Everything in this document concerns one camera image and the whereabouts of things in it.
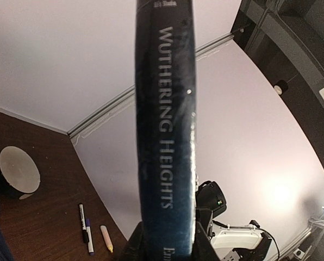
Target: book spine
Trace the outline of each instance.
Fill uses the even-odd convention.
[[[138,0],[136,130],[148,260],[190,260],[195,235],[195,41],[191,0]]]

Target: black cable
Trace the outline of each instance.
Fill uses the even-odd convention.
[[[216,220],[213,220],[213,223],[218,225],[219,227],[223,227],[223,228],[233,228],[233,229],[248,229],[248,228],[250,229],[251,228],[251,227],[231,227],[231,226],[227,226],[227,225],[225,225],[223,223],[220,223],[220,222],[218,222]],[[272,238],[273,242],[276,245],[277,252],[278,252],[277,261],[279,261],[279,259],[281,258],[281,252],[279,250],[278,244],[277,244],[276,239],[274,238],[274,236],[270,232],[268,232],[267,230],[264,230],[263,228],[255,227],[255,229],[267,233],[267,235],[269,235]]]

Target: wooden table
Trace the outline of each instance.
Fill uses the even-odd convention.
[[[68,136],[0,113],[0,150],[17,146],[35,161],[39,190],[26,200],[1,197],[0,226],[16,261],[116,260],[126,239],[84,171]],[[82,242],[78,204],[91,221],[95,255]],[[106,225],[114,244],[107,250],[99,229]]]

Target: whiteboard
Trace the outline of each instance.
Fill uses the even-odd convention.
[[[194,0],[196,46],[240,0]],[[67,132],[134,84],[135,0],[0,1],[0,108]]]
[[[131,105],[75,149],[126,238],[140,221],[135,111]],[[298,123],[250,58],[230,41],[197,62],[196,164],[216,181],[233,226],[252,219],[281,249],[322,213],[324,170]],[[268,255],[276,254],[272,244]]]

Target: pen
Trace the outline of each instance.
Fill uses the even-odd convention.
[[[80,208],[80,217],[81,217],[81,225],[82,225],[82,238],[84,240],[84,243],[87,244],[89,242],[89,238],[86,231],[84,205],[79,204],[79,208]]]
[[[93,256],[95,254],[95,250],[93,248],[93,241],[92,241],[92,234],[91,234],[91,227],[90,227],[89,219],[86,219],[86,229],[87,229],[88,238],[89,238],[88,253],[90,254],[90,256]]]
[[[105,244],[107,245],[108,250],[111,253],[114,253],[113,243],[111,242],[107,227],[106,226],[101,226],[101,231],[102,231],[103,238],[104,238]]]

